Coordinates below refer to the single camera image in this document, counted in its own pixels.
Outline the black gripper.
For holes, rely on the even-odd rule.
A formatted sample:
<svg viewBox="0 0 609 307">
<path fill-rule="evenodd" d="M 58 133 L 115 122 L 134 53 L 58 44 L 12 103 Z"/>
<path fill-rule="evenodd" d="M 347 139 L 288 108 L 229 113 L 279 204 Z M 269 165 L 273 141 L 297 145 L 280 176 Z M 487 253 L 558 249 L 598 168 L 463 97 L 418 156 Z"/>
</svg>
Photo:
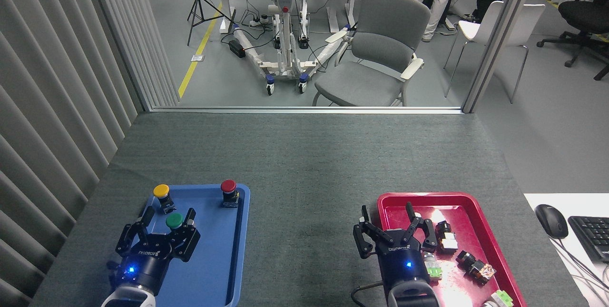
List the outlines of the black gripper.
<svg viewBox="0 0 609 307">
<path fill-rule="evenodd" d="M 409 201 L 405 205 L 405 209 L 410 220 L 405 232 L 386 231 L 385 233 L 393 239 L 392 243 L 382 238 L 376 241 L 376 254 L 385 293 L 389 293 L 390 289 L 402 282 L 413 280 L 431 282 L 422 258 L 421 248 L 423 251 L 431 253 L 436 251 L 439 243 L 433 222 L 429 218 L 417 216 L 413 204 Z M 361 213 L 359 222 L 353 226 L 353 238 L 359 257 L 367 259 L 373 254 L 373 245 L 364 240 L 364 235 L 376 240 L 378 238 L 376 233 L 379 229 L 371 223 L 366 205 L 362 205 Z M 425 235 L 422 245 L 413 237 L 418 228 L 422 229 Z"/>
<path fill-rule="evenodd" d="M 191 259 L 200 240 L 195 209 L 189 208 L 181 225 L 169 236 L 148 234 L 147 226 L 154 215 L 154 207 L 146 207 L 135 223 L 125 225 L 116 245 L 116 253 L 122 257 L 119 285 L 143 286 L 151 293 L 159 293 L 172 257 L 183 262 Z M 140 241 L 132 246 L 135 235 Z"/>
</svg>

